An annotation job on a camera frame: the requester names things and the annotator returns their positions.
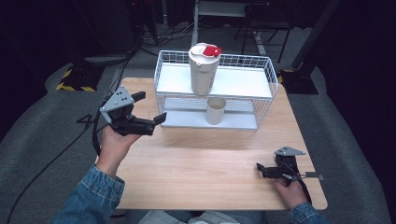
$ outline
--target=white cup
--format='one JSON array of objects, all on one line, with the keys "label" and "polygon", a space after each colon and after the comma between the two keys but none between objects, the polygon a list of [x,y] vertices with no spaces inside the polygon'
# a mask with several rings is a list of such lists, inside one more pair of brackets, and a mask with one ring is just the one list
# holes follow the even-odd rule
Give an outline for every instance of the white cup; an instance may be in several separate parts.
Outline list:
[{"label": "white cup", "polygon": [[206,121],[209,124],[220,124],[224,115],[226,101],[222,98],[209,98],[207,100]]},{"label": "white cup", "polygon": [[189,50],[191,89],[195,94],[207,95],[212,91],[220,53],[220,48],[206,43],[198,43]]}]

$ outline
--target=cup lid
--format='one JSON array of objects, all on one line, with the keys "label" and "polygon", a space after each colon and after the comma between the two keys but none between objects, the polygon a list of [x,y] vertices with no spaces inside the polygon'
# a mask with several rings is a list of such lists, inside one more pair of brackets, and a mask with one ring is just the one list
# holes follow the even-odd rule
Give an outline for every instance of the cup lid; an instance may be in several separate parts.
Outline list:
[{"label": "cup lid", "polygon": [[206,43],[198,43],[189,50],[190,58],[200,64],[216,63],[220,54],[221,48]]}]

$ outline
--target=person's left hand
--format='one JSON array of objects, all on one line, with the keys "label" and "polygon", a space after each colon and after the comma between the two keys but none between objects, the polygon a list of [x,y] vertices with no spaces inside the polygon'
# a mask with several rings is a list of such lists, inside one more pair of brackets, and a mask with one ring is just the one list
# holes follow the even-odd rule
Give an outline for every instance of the person's left hand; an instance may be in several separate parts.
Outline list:
[{"label": "person's left hand", "polygon": [[125,136],[114,132],[110,126],[103,129],[101,152],[96,167],[106,175],[116,177],[121,161],[126,157],[131,145],[142,135]]}]

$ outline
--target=gray floor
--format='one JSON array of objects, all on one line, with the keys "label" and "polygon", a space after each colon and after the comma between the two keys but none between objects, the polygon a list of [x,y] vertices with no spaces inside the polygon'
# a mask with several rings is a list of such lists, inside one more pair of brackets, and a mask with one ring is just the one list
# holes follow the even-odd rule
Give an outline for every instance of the gray floor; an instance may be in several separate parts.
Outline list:
[{"label": "gray floor", "polygon": [[[199,41],[216,44],[223,53],[239,54],[242,36],[233,40],[235,32],[230,27],[205,28]],[[274,63],[276,71],[291,69],[294,57],[309,34],[310,29],[296,28],[291,32],[282,62]],[[187,51],[190,46],[191,36],[186,35],[164,46],[145,49],[158,53],[161,49]],[[279,48],[266,49],[268,56],[276,62]],[[257,55],[258,52],[251,46],[246,54]],[[156,61],[155,56],[139,51],[123,76],[153,77]],[[69,65],[59,68],[48,78],[49,93],[20,117],[0,144],[0,223],[6,222],[12,204],[26,185],[82,133],[84,124],[76,121],[96,112],[120,70],[120,64],[107,67],[97,92],[56,91]],[[327,96],[325,80],[318,69],[314,70],[312,78],[319,95],[288,96],[316,170],[325,177],[321,183],[329,206],[321,211],[322,214],[331,223],[390,223],[381,184]],[[50,221],[94,163],[91,137],[89,129],[26,190],[11,223]],[[270,223],[288,223],[287,211],[268,212],[268,217]],[[123,219],[111,222],[122,223]]]}]

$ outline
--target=wire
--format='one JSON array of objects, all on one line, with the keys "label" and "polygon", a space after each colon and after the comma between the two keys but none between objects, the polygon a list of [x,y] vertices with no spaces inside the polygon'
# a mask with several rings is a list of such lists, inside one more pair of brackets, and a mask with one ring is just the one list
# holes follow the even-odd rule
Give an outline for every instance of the wire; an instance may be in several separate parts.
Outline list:
[{"label": "wire", "polygon": [[93,37],[94,37],[105,49],[107,49],[107,50],[109,50],[109,51],[111,51],[111,52],[114,52],[114,53],[126,53],[126,52],[128,52],[128,51],[134,52],[134,51],[137,51],[137,50],[138,50],[138,45],[137,45],[136,43],[134,44],[134,46],[133,46],[130,50],[127,50],[126,52],[125,52],[125,51],[120,52],[120,51],[117,51],[117,50],[114,50],[114,49],[108,47],[105,43],[103,43],[103,41],[99,38],[99,36],[96,34],[96,32],[92,29],[92,26],[91,26],[90,23],[88,22],[87,17],[84,15],[84,12],[82,11],[81,7],[78,5],[78,3],[76,2],[76,0],[73,0],[73,2],[74,2],[74,4],[76,5],[79,14],[81,14],[82,18],[83,18],[84,21],[87,23],[88,28],[90,28],[90,31],[91,31]]},{"label": "wire", "polygon": [[93,129],[92,129],[92,144],[97,156],[100,156],[100,151],[101,151],[98,135],[97,135],[99,131],[96,131],[99,123],[99,118],[100,118],[100,110],[98,109],[96,111],[95,119],[93,120]]},{"label": "wire", "polygon": [[303,192],[305,194],[306,199],[308,200],[308,202],[310,204],[312,204],[312,199],[311,199],[311,195],[309,194],[308,191],[308,187],[306,186],[305,182],[303,181],[303,178],[301,177],[300,173],[296,173],[294,172],[293,169],[291,169],[291,167],[289,167],[285,162],[280,161],[282,163],[283,166],[286,166],[289,170],[291,170],[291,172],[296,176],[297,181],[300,183],[301,187],[303,188]]},{"label": "wire", "polygon": [[121,83],[121,78],[122,78],[122,74],[125,70],[126,65],[129,63],[129,61],[131,61],[132,57],[134,56],[134,53],[132,55],[130,55],[130,57],[128,57],[128,59],[124,62],[124,64],[121,66],[120,71],[119,71],[119,76],[116,78],[116,80],[114,80],[114,82],[111,84],[110,86],[110,92],[112,92],[114,84],[116,84],[117,82],[117,86],[116,89],[119,87],[120,83]]},{"label": "wire", "polygon": [[108,61],[103,61],[103,62],[96,62],[96,61],[89,61],[90,58],[85,58],[86,61],[89,63],[93,64],[94,66],[101,66],[101,67],[106,67],[106,66],[111,66],[119,63],[124,63],[128,59],[128,55],[124,55],[120,59],[115,59],[115,60],[108,60]]},{"label": "wire", "polygon": [[156,47],[163,47],[164,45],[168,44],[170,41],[172,40],[179,40],[183,37],[185,37],[186,35],[192,35],[192,32],[187,33],[187,34],[183,34],[184,32],[190,30],[192,28],[192,26],[194,25],[194,22],[189,24],[188,26],[186,26],[185,28],[180,28],[178,30],[176,30],[176,28],[174,27],[173,30],[170,33],[167,33],[169,31],[169,28],[166,29],[161,35],[158,35],[158,37],[160,38],[159,40],[159,44],[152,44],[152,43],[148,43],[148,40],[153,40],[152,37],[142,37],[142,44],[147,47],[147,48],[156,48]]},{"label": "wire", "polygon": [[85,133],[87,130],[91,127],[92,122],[89,123],[87,127],[64,149],[62,150],[52,161],[50,161],[35,177],[29,182],[29,184],[23,189],[21,194],[18,196],[17,200],[15,200],[14,204],[12,204],[11,210],[9,211],[8,217],[7,217],[7,224],[11,221],[12,214],[14,213],[15,208],[17,207],[18,202],[20,201],[21,197],[23,194],[30,188],[30,186],[46,171],[59,157],[61,157],[67,149],[69,149],[73,144],[77,142],[77,140]]},{"label": "wire", "polygon": [[147,50],[147,49],[143,49],[142,47],[140,47],[140,49],[143,50],[143,52],[145,52],[145,53],[147,53],[147,54],[149,54],[149,55],[158,57],[158,54],[156,54],[156,53],[153,53],[153,52],[151,52],[151,51],[149,51],[149,50]]},{"label": "wire", "polygon": [[100,131],[102,131],[107,125],[108,125],[108,124],[105,124],[105,125],[103,125],[102,127],[100,127],[100,128],[96,131],[96,133],[99,133]]}]

